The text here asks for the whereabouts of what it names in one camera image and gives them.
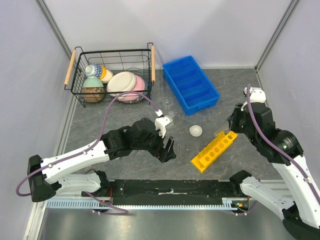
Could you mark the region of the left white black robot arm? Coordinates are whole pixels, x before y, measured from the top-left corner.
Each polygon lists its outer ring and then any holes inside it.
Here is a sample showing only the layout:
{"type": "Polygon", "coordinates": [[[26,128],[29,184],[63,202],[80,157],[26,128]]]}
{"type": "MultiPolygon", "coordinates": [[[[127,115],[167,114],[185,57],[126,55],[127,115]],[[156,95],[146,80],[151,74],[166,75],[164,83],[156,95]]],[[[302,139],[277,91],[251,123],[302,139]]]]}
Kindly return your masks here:
{"type": "Polygon", "coordinates": [[[147,151],[160,162],[176,158],[174,138],[167,142],[167,128],[173,124],[169,116],[155,121],[142,118],[131,126],[110,130],[97,141],[55,157],[31,156],[27,174],[31,200],[34,203],[51,199],[57,194],[79,193],[106,196],[110,184],[106,173],[96,171],[89,175],[77,174],[88,166],[129,156],[133,151],[147,151]]]}

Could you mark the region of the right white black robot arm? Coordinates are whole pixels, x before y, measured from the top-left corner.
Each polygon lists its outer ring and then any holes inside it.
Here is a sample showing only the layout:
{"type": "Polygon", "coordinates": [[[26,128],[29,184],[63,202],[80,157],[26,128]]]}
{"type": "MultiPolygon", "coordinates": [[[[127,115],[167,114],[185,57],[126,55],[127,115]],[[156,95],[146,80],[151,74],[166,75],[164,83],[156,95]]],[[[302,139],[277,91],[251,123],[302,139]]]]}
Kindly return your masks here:
{"type": "Polygon", "coordinates": [[[278,171],[292,198],[276,193],[245,170],[229,179],[230,193],[257,200],[280,218],[296,240],[318,240],[320,189],[311,176],[298,139],[291,132],[276,128],[272,111],[264,103],[238,103],[227,120],[229,129],[244,134],[278,171]]]}

